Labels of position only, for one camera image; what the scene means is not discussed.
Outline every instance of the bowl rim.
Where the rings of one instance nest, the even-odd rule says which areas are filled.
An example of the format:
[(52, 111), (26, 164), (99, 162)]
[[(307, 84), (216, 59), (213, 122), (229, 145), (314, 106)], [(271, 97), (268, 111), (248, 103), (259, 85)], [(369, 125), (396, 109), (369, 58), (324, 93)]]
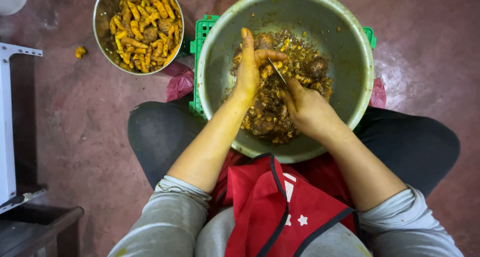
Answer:
[(155, 71), (151, 71), (151, 72), (148, 72), (148, 73), (138, 73), (138, 72), (131, 72), (131, 71), (127, 71), (127, 70), (124, 70), (122, 69), (119, 65), (117, 65), (116, 63), (114, 63), (110, 57), (107, 56), (107, 54), (105, 53), (105, 50), (102, 48), (102, 46), (100, 45), (100, 42), (99, 42), (99, 36), (96, 34), (97, 33), (97, 30), (96, 30), (96, 24), (95, 24), (95, 16), (97, 15), (97, 8), (98, 8), (98, 4), (99, 4), (100, 0), (96, 0), (95, 2), (95, 6), (93, 8), (93, 33), (95, 35), (95, 40), (96, 40), (96, 43), (98, 45), (98, 47), (100, 48), (100, 50), (102, 51), (103, 55), (106, 57), (106, 59), (112, 63), (114, 66), (116, 66), (119, 70), (123, 71), (123, 72), (126, 72), (128, 74), (131, 74), (131, 75), (137, 75), (137, 76), (146, 76), (146, 75), (150, 75), (150, 74), (154, 74), (154, 73), (157, 73), (159, 71), (162, 71), (162, 69), (164, 69), (165, 67), (167, 67), (171, 62), (173, 62), (173, 60), (175, 60), (175, 58), (177, 57), (177, 55), (179, 54), (180, 52), (180, 47), (183, 43), (183, 38), (185, 36), (185, 21), (184, 21), (184, 18), (183, 18), (183, 11), (182, 11), (182, 7), (180, 6), (179, 2), (177, 0), (175, 0), (175, 2), (177, 3), (178, 5), (178, 8), (180, 9), (180, 16), (182, 18), (181, 20), (181, 24), (182, 24), (182, 29), (183, 29), (183, 32), (181, 34), (181, 39), (180, 39), (180, 47), (178, 48), (177, 50), (177, 53), (175, 54), (175, 56), (170, 60), (170, 62), (166, 65), (164, 65), (161, 69), (159, 70), (155, 70)]
[[(208, 120), (210, 120), (213, 114), (215, 113), (213, 112), (213, 109), (208, 102), (208, 95), (206, 92), (206, 87), (204, 85), (205, 83), (204, 73), (206, 69), (205, 61), (210, 53), (211, 47), (213, 46), (215, 39), (219, 36), (220, 31), (223, 30), (227, 25), (231, 23), (231, 20), (236, 16), (237, 12), (239, 12), (243, 8), (246, 8), (250, 5), (254, 5), (255, 3), (260, 1), (263, 1), (263, 0), (239, 0), (236, 3), (234, 3), (215, 22), (215, 25), (212, 27), (212, 30), (208, 33), (207, 38), (203, 43), (200, 57), (198, 60), (198, 65), (197, 65), (196, 85), (198, 87), (198, 94), (199, 94), (201, 106), (203, 107), (203, 112), (205, 113), (205, 116)], [(330, 8), (339, 16), (339, 18), (341, 18), (345, 22), (347, 26), (349, 26), (357, 42), (360, 45), (360, 52), (363, 54), (363, 57), (365, 59), (363, 64), (364, 64), (366, 89), (362, 89), (361, 100), (359, 101), (359, 104), (357, 104), (357, 107), (354, 112), (355, 115), (352, 116), (349, 119), (349, 121), (346, 123), (350, 127), (350, 129), (353, 130), (357, 126), (357, 124), (360, 122), (360, 119), (362, 118), (363, 114), (365, 113), (365, 110), (367, 109), (368, 103), (370, 101), (370, 96), (372, 94), (372, 88), (374, 85), (374, 78), (375, 78), (374, 63), (373, 63), (374, 58), (373, 58), (370, 43), (367, 39), (367, 35), (363, 30), (363, 27), (360, 25), (358, 20), (340, 2), (338, 2), (337, 0), (310, 0), (310, 1), (318, 2), (324, 5), (325, 7)], [(235, 138), (231, 147), (249, 157), (255, 157), (260, 155), (261, 153), (264, 153), (262, 151), (254, 151), (250, 148), (243, 147), (243, 145), (241, 145), (238, 142), (237, 138)], [(326, 152), (326, 149), (321, 145), (319, 146), (318, 149), (315, 149), (313, 151), (309, 151), (309, 152), (305, 152), (305, 153), (301, 153), (293, 156), (275, 155), (275, 158), (280, 163), (295, 163), (295, 162), (305, 161), (305, 160), (314, 158), (325, 152)]]

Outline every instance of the left hand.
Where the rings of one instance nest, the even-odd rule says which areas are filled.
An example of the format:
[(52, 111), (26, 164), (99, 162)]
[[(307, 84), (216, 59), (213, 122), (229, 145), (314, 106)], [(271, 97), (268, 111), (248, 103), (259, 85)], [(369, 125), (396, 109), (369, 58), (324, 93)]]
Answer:
[(247, 28), (242, 28), (241, 37), (242, 59), (237, 71), (237, 82), (232, 94), (241, 94), (253, 104), (260, 88), (260, 71), (258, 67), (265, 63), (267, 58), (272, 61), (288, 63), (288, 56), (285, 53), (273, 50), (256, 50), (254, 47), (254, 36)]

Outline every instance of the forearm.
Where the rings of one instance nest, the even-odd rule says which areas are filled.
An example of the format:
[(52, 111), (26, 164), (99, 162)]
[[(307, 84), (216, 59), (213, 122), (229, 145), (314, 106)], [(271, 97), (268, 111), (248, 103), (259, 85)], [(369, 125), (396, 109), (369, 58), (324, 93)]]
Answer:
[(235, 91), (178, 157), (167, 175), (211, 192), (252, 99)]
[(374, 208), (407, 188), (347, 126), (338, 133), (319, 141), (335, 159), (357, 210)]

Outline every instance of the red apron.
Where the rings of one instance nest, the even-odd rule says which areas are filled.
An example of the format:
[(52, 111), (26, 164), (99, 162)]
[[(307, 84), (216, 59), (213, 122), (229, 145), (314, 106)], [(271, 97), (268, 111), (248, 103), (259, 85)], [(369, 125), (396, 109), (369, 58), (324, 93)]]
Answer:
[(296, 166), (302, 174), (280, 165), (271, 154), (253, 158), (244, 166), (231, 165), (238, 160), (239, 156), (227, 156), (225, 166), (229, 167), (222, 169), (212, 194), (216, 205), (233, 205), (235, 227), (226, 257), (300, 256), (339, 221), (356, 233), (354, 210), (344, 203), (350, 201), (345, 182), (328, 156)]

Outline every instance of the gray sleeve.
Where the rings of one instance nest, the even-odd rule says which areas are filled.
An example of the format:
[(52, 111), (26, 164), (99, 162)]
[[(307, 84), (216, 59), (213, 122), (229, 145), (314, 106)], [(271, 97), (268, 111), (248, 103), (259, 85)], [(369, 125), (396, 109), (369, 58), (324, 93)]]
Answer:
[(210, 198), (190, 184), (165, 176), (141, 217), (108, 256), (193, 256)]
[(423, 194), (410, 186), (360, 214), (360, 225), (372, 235), (370, 246), (375, 256), (463, 256), (432, 216)]

